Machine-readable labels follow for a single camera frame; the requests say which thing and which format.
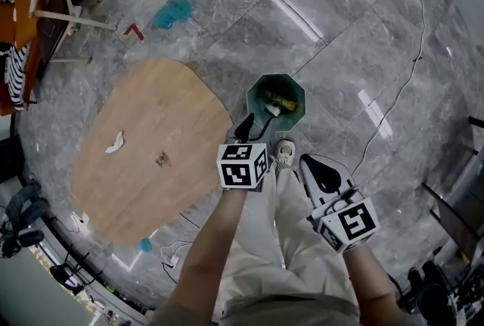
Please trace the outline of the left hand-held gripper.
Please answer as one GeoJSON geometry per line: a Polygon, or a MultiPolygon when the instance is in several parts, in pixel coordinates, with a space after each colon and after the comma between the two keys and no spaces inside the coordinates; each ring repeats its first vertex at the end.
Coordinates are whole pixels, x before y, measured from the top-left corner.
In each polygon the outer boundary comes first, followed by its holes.
{"type": "Polygon", "coordinates": [[[268,149],[274,138],[277,118],[270,116],[259,137],[250,138],[254,119],[255,114],[249,113],[235,129],[228,130],[226,142],[219,145],[216,165],[225,190],[262,191],[263,179],[269,169],[268,149]]]}

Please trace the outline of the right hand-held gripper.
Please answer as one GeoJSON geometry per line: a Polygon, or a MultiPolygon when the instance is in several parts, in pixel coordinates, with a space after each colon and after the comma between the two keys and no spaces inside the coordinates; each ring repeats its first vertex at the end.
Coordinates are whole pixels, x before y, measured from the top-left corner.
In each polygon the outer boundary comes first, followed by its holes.
{"type": "Polygon", "coordinates": [[[349,170],[342,163],[318,154],[303,154],[299,167],[307,195],[315,208],[307,220],[336,253],[357,247],[380,228],[374,205],[368,197],[343,210],[333,211],[336,197],[354,186],[349,170]]]}

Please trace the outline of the green waste bin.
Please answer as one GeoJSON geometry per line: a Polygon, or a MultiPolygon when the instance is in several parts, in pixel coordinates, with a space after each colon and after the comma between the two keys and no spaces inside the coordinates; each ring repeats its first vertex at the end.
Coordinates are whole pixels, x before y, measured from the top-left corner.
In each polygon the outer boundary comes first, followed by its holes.
{"type": "Polygon", "coordinates": [[[255,124],[262,128],[271,116],[264,106],[270,104],[262,93],[264,90],[272,91],[288,100],[297,103],[296,110],[290,112],[280,107],[281,115],[276,117],[276,132],[290,132],[295,125],[306,115],[306,92],[291,76],[281,74],[264,74],[247,92],[248,113],[255,114],[255,124]]]}

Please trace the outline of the yellow snack wrapper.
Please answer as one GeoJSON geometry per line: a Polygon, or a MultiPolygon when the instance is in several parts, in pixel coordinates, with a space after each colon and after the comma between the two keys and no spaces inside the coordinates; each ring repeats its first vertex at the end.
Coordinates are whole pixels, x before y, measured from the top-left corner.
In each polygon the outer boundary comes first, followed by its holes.
{"type": "Polygon", "coordinates": [[[290,112],[294,112],[296,110],[297,103],[295,101],[288,100],[285,97],[269,90],[264,90],[262,93],[268,99],[271,105],[282,107],[290,112]]]}

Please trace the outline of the white tissue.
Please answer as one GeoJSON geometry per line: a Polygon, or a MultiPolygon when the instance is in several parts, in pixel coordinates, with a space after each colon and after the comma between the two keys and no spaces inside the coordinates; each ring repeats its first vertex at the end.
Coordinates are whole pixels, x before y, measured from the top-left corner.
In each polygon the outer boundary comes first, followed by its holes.
{"type": "Polygon", "coordinates": [[[107,147],[105,149],[104,153],[106,153],[106,154],[112,154],[112,153],[118,151],[124,145],[124,143],[125,143],[125,141],[124,141],[124,137],[123,137],[123,131],[120,131],[116,135],[116,138],[114,140],[114,143],[112,143],[112,145],[110,145],[109,147],[107,147]]]}

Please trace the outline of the person's left forearm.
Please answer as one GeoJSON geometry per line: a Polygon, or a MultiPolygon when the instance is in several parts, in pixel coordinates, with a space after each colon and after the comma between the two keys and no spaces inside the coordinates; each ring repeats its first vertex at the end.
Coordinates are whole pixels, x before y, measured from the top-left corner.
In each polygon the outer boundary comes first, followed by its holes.
{"type": "Polygon", "coordinates": [[[185,310],[204,324],[212,320],[222,273],[247,198],[247,191],[223,191],[200,230],[165,310],[185,310]]]}

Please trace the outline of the person's right forearm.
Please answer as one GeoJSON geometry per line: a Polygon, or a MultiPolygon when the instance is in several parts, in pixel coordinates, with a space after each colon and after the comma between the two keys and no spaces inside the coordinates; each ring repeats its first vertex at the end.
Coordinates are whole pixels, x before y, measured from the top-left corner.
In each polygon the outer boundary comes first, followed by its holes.
{"type": "Polygon", "coordinates": [[[367,244],[343,254],[363,326],[399,326],[405,317],[384,268],[367,244]]]}

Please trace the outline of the oval wooden table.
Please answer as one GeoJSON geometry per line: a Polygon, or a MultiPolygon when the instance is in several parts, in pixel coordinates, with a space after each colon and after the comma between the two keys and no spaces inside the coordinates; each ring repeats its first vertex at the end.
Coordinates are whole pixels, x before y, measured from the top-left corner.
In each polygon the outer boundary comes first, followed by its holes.
{"type": "Polygon", "coordinates": [[[82,143],[72,194],[109,241],[134,246],[219,185],[216,156],[232,121],[198,75],[169,58],[133,67],[82,143]],[[124,145],[104,153],[123,131],[124,145]],[[171,166],[156,158],[165,152],[171,166]]]}

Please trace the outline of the person's beige trousers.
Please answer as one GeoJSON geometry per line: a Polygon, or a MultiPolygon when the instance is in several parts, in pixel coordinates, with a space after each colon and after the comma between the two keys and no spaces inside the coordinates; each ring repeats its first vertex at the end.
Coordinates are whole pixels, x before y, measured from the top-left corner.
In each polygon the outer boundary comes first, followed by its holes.
{"type": "Polygon", "coordinates": [[[265,174],[262,190],[247,195],[218,306],[227,309],[235,300],[293,295],[356,302],[342,256],[307,220],[311,210],[293,170],[265,174]]]}

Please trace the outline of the large teal cloth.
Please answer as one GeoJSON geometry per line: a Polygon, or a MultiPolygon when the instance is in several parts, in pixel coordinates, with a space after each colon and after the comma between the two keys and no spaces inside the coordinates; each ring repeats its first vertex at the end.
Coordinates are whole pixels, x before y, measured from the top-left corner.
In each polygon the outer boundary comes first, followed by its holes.
{"type": "Polygon", "coordinates": [[[154,16],[153,25],[170,29],[174,22],[187,20],[192,13],[189,0],[170,0],[154,16]]]}

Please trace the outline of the red tape corner mark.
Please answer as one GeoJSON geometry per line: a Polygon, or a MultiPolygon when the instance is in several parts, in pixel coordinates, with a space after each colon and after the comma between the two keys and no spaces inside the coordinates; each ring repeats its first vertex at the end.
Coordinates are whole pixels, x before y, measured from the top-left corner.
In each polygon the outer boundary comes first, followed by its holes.
{"type": "Polygon", "coordinates": [[[128,26],[128,28],[125,30],[125,32],[123,33],[123,35],[124,36],[128,36],[131,33],[135,34],[136,37],[137,37],[137,39],[140,42],[143,42],[144,41],[144,35],[143,35],[142,31],[140,31],[140,29],[138,28],[138,26],[135,23],[130,24],[128,26]]]}

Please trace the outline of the white tape corner mark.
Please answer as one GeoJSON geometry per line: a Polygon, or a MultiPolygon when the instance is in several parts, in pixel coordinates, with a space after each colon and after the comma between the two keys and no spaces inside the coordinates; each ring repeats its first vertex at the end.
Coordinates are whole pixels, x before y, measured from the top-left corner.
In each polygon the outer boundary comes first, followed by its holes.
{"type": "MultiPolygon", "coordinates": [[[[151,233],[151,235],[148,237],[151,240],[153,237],[157,234],[158,230],[156,229],[151,233]]],[[[139,245],[137,246],[137,251],[134,253],[133,256],[119,256],[116,253],[112,253],[110,258],[122,269],[126,270],[127,272],[130,272],[133,270],[135,267],[136,263],[139,261],[142,255],[145,253],[142,253],[139,249],[139,245]]]]}

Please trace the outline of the dark chair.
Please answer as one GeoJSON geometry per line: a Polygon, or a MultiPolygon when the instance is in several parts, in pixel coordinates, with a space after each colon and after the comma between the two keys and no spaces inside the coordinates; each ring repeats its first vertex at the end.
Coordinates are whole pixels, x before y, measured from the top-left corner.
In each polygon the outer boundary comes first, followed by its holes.
{"type": "Polygon", "coordinates": [[[53,265],[49,272],[54,280],[63,288],[71,292],[72,295],[77,296],[84,289],[98,281],[103,271],[95,271],[86,261],[90,256],[87,252],[83,256],[74,253],[67,253],[63,262],[58,265],[53,265]]]}

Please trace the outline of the black white striped blanket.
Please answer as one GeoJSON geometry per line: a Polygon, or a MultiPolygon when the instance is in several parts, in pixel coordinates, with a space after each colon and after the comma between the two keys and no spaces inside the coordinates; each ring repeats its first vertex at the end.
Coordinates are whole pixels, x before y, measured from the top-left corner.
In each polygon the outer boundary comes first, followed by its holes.
{"type": "Polygon", "coordinates": [[[22,111],[25,101],[23,99],[26,86],[26,62],[28,60],[32,43],[17,50],[12,45],[7,51],[2,52],[5,57],[5,84],[15,110],[22,111]]]}

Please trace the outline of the orange cushion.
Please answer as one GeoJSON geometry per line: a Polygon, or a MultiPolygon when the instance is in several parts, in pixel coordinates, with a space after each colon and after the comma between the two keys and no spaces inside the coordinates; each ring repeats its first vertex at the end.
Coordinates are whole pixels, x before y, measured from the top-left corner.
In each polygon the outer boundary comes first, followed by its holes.
{"type": "Polygon", "coordinates": [[[14,44],[16,39],[16,22],[14,4],[0,2],[0,43],[14,44]]]}
{"type": "Polygon", "coordinates": [[[44,0],[14,0],[17,50],[22,49],[37,37],[37,23],[40,17],[36,16],[36,11],[42,11],[44,5],[44,0]]]}

